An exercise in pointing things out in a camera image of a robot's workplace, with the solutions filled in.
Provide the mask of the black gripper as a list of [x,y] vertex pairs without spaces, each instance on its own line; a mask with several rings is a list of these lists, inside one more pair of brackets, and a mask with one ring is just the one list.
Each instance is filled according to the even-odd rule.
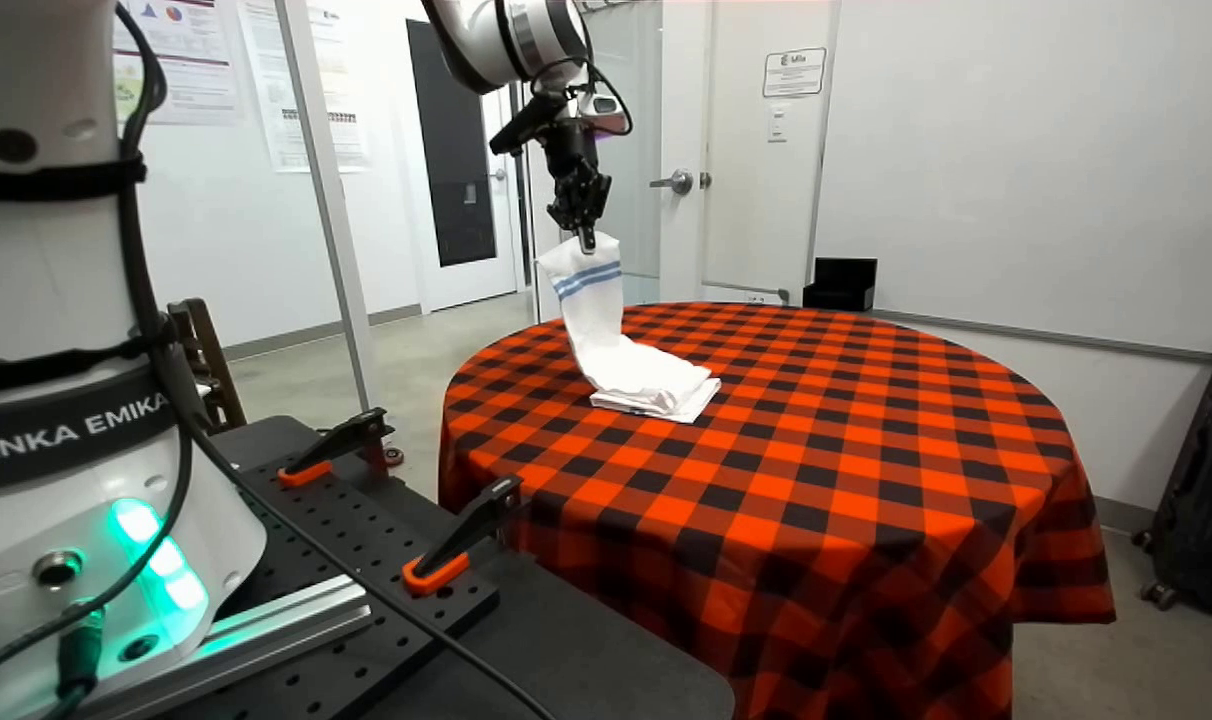
[[598,158],[598,138],[610,130],[612,113],[599,113],[593,91],[535,91],[490,148],[522,151],[539,143],[553,177],[547,215],[572,237],[593,237],[612,190]]

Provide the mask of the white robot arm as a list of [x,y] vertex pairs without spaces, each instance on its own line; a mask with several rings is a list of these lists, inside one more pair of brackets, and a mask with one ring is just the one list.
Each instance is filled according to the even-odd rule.
[[177,672],[267,553],[143,259],[140,35],[124,0],[0,0],[0,720]]

